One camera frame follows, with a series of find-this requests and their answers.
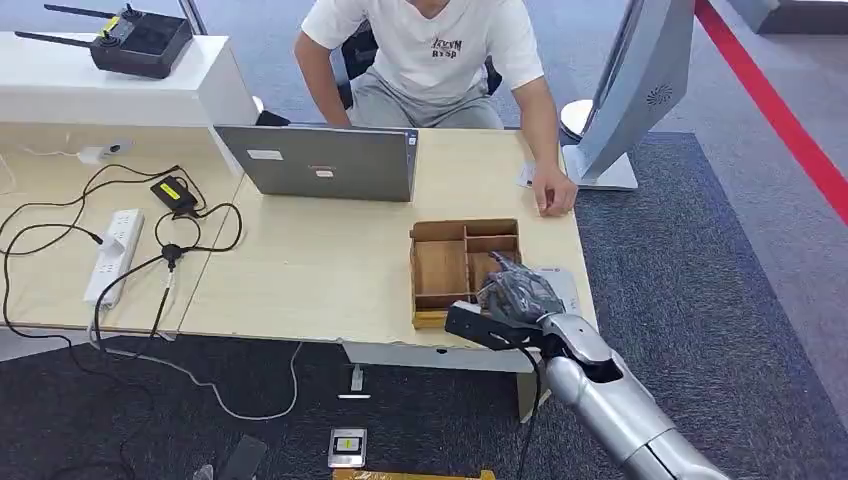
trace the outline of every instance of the white monitor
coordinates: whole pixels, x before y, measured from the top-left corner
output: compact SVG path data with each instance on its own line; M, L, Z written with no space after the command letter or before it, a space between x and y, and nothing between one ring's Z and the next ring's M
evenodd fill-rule
M638 186L626 152L686 93L694 10L695 0L631 0L594 100L562 112L566 133L582 137L562 149L573 182Z

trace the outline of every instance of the laptop lid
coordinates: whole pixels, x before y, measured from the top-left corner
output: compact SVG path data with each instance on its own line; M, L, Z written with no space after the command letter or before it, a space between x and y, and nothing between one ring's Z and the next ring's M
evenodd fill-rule
M314 126L216 126L265 194L408 202L417 132Z

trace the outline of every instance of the red tape on floor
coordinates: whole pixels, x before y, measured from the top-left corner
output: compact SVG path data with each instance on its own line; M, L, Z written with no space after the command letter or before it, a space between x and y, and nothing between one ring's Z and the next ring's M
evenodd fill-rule
M696 0L695 15L795 160L848 224L848 181L789 110L709 0Z

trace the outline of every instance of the gray floor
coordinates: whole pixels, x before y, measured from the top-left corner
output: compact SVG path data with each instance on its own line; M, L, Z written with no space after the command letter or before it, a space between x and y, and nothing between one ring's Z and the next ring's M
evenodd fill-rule
M311 2L198 0L213 33L233 36L249 86L280 113L317 120L290 45ZM589 97L622 11L620 0L528 0L549 82L559 105ZM759 37L724 0L714 0L743 45L842 172L848 171L848 38ZM114 8L92 0L86 6ZM176 2L142 9L178 13ZM0 0L0 29L91 31L100 22ZM517 124L508 92L498 94ZM848 229L762 118L698 26L689 94L657 127L694 132L759 258L801 345L848 423Z
M578 200L602 333L681 431L732 478L845 478L848 433L695 137L652 134L633 158L644 179L638 192L589 192ZM117 341L136 348L139 339ZM219 382L237 411L262 414L289 402L293 349L181 337L151 352ZM489 468L509 480L526 432L516 421L510 374L369 367L374 398L341 402L341 349L307 345L293 413L251 423L225 416L208 390L170 369L101 362L88 346L77 352L86 365L154 394L152 420L128 444L139 478L185 480L204 463L220 465L247 433L270 447L260 479L326 479L330 428L362 425L372 470L470 476ZM77 462L114 460L121 440L142 425L146 402L81 373L66 351L56 351L0 363L0 411L0 478L28 480ZM107 473L72 478L113 478ZM621 476L565 407L549 401L525 478Z

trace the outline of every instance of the chair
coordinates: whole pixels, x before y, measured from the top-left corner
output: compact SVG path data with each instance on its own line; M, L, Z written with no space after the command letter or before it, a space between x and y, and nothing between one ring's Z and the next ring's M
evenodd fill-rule
M336 87L342 98L345 110L353 106L353 92L350 81L362 75L374 63L377 56L377 40L371 31L371 24L366 20L350 36L341 47L330 52L330 64L333 66L333 75L336 77ZM486 82L489 87L489 95L501 84L503 78L495 70L492 57L486 58Z

